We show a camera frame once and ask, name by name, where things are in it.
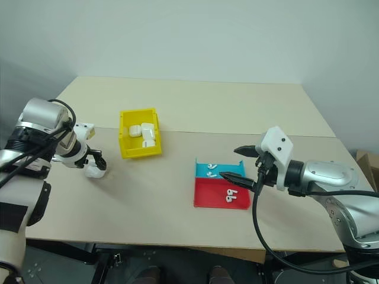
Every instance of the gray floor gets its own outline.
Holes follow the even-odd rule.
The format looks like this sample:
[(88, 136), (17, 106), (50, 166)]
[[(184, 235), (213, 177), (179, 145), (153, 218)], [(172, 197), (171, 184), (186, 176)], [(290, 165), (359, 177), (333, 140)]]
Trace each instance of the gray floor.
[[(140, 271), (156, 265), (165, 269), (166, 284), (207, 284), (207, 273), (214, 265), (225, 267), (236, 284), (262, 283), (256, 264), (194, 250), (144, 250), (138, 256), (124, 256), (119, 267), (108, 272), (108, 284), (131, 284)], [(331, 268), (330, 262), (312, 265)], [(26, 284), (91, 283), (95, 266), (86, 265), (35, 248), (27, 247), (23, 266)], [(286, 270), (276, 284), (345, 284), (345, 275), (313, 276)]]

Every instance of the white wall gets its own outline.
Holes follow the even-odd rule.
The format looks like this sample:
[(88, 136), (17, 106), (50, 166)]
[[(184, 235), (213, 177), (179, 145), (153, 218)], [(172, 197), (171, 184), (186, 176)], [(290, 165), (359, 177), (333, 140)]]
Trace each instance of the white wall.
[(379, 153), (376, 0), (1, 1), (0, 59), (3, 111), (75, 75), (302, 83), (348, 149)]

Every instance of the white earbud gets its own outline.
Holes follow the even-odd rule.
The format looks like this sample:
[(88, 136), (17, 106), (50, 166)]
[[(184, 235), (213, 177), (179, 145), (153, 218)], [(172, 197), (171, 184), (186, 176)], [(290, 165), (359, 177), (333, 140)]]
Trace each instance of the white earbud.
[(215, 178), (217, 175), (212, 175), (212, 172), (207, 172), (207, 176), (210, 178)]
[(226, 199), (226, 202), (232, 202), (233, 201), (233, 199), (237, 199), (237, 197), (236, 196), (230, 196), (230, 195), (228, 195), (227, 197), (225, 197), (225, 199)]
[(226, 191), (226, 193), (227, 193), (228, 195), (233, 195), (234, 193), (238, 193), (238, 191), (235, 191), (234, 189), (228, 189), (228, 190)]
[(216, 164), (208, 164), (208, 169), (213, 170), (217, 167)]

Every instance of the cardboard box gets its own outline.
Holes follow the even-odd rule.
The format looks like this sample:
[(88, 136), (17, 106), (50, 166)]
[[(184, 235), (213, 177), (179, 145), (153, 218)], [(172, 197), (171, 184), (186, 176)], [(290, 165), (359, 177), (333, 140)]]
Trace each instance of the cardboard box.
[(356, 162), (375, 191), (379, 189), (379, 155), (363, 150), (356, 153)]

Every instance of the person's foot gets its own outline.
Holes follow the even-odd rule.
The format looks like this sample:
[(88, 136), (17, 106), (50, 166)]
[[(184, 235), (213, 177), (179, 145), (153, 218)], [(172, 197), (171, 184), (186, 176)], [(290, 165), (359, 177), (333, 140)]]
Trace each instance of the person's foot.
[(235, 284), (227, 270), (221, 266), (214, 266), (209, 273), (209, 284)]
[(142, 270), (133, 281), (133, 284), (159, 284), (160, 269), (157, 266), (150, 266)]

